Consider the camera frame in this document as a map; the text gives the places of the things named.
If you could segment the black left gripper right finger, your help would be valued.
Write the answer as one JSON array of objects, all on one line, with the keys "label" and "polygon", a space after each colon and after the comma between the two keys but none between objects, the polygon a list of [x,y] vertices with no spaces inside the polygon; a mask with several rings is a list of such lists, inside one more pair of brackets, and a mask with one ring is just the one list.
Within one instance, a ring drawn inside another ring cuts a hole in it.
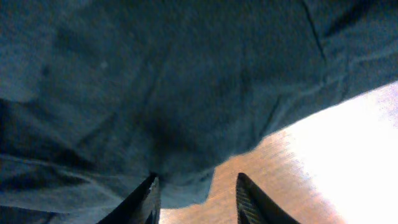
[{"label": "black left gripper right finger", "polygon": [[299,224],[245,173],[236,181],[238,224]]}]

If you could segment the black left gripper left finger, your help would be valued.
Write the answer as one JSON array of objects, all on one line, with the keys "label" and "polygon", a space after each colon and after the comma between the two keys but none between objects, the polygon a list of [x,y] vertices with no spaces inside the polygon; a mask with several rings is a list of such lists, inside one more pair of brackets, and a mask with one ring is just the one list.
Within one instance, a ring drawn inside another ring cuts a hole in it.
[{"label": "black left gripper left finger", "polygon": [[98,224],[158,224],[160,208],[159,177],[151,174]]}]

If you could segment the dark green Nike t-shirt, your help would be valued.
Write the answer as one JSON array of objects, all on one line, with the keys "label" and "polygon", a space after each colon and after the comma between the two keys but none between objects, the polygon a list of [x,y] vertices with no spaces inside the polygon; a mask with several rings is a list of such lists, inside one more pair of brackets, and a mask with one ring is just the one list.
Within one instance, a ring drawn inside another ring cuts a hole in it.
[{"label": "dark green Nike t-shirt", "polygon": [[397,80],[397,2],[1,2],[1,222],[96,223]]}]

